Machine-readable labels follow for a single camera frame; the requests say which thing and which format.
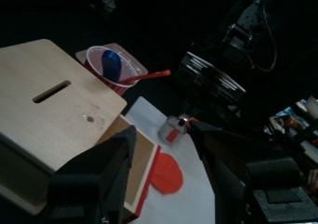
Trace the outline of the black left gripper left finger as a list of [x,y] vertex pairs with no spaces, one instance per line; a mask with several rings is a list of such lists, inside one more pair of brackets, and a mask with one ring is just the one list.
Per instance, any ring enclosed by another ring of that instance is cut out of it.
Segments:
[[129,125],[54,172],[41,224],[121,224],[136,129]]

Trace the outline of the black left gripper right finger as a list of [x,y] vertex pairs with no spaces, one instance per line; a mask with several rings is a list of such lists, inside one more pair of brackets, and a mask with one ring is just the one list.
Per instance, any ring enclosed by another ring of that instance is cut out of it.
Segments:
[[318,224],[318,205],[283,151],[197,121],[188,135],[214,192],[216,224]]

